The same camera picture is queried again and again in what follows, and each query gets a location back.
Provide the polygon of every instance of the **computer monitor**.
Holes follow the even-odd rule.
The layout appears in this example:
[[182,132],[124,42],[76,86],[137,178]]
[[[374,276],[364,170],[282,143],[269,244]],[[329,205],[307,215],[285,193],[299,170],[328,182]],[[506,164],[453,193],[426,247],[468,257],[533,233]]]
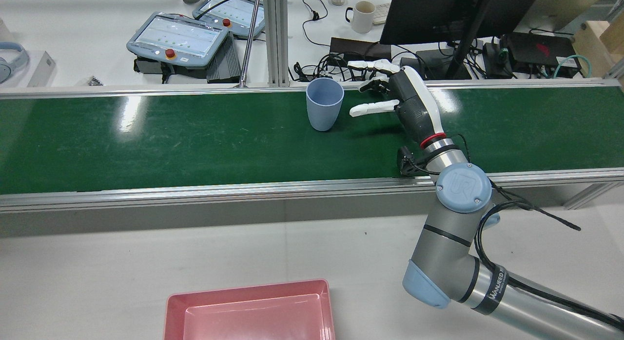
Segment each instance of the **computer monitor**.
[[[465,79],[463,60],[475,38],[510,33],[535,0],[392,0],[381,44],[461,40],[452,56],[435,50],[419,70],[426,79]],[[435,68],[443,73],[432,72]]]

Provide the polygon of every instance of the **green cable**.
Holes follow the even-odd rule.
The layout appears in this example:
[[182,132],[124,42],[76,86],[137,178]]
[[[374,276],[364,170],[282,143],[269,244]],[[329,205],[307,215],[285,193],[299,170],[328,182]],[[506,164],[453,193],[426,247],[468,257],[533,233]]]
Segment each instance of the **green cable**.
[[581,58],[582,60],[584,60],[585,62],[587,62],[587,66],[588,66],[588,73],[587,73],[587,77],[586,78],[590,78],[591,76],[591,62],[589,62],[589,60],[587,60],[587,58],[585,56],[581,56],[581,55],[572,55],[572,56],[568,56],[566,58],[564,58],[564,60],[561,61],[561,63],[559,63],[559,66],[557,66],[557,69],[555,69],[555,73],[553,73],[551,79],[554,79],[557,77],[557,74],[559,73],[559,69],[561,68],[561,66],[563,66],[564,63],[566,63],[570,58]]

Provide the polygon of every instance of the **red ring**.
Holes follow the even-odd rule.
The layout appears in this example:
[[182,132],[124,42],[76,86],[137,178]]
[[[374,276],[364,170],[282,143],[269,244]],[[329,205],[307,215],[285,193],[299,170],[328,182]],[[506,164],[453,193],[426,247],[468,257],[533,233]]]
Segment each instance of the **red ring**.
[[437,133],[437,134],[434,134],[434,135],[432,135],[432,136],[430,136],[430,137],[426,138],[425,140],[423,140],[423,142],[421,142],[421,149],[424,149],[424,148],[425,148],[424,144],[426,144],[429,140],[431,140],[432,138],[437,138],[437,137],[439,137],[439,136],[444,136],[444,138],[446,138],[446,134],[444,134],[444,133]]

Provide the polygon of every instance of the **headphones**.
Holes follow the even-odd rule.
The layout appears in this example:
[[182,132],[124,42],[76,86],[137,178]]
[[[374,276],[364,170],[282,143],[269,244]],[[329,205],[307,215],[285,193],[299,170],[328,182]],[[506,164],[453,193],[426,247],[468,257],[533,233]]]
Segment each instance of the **headphones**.
[[0,50],[16,50],[19,52],[18,57],[11,62],[7,62],[4,58],[0,57],[0,84],[2,84],[11,74],[28,63],[28,54],[24,46],[16,44],[15,42],[0,42]]

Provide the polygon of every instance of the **blue joint cover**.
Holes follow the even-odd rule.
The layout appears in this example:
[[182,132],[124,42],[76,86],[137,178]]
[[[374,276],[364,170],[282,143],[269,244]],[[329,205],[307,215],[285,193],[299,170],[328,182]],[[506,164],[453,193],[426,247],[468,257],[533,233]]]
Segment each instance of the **blue joint cover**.
[[472,163],[455,163],[444,168],[435,186],[440,202],[458,213],[479,211],[492,197],[488,176]]
[[410,295],[435,308],[446,308],[450,302],[450,298],[412,260],[405,271],[403,287]]

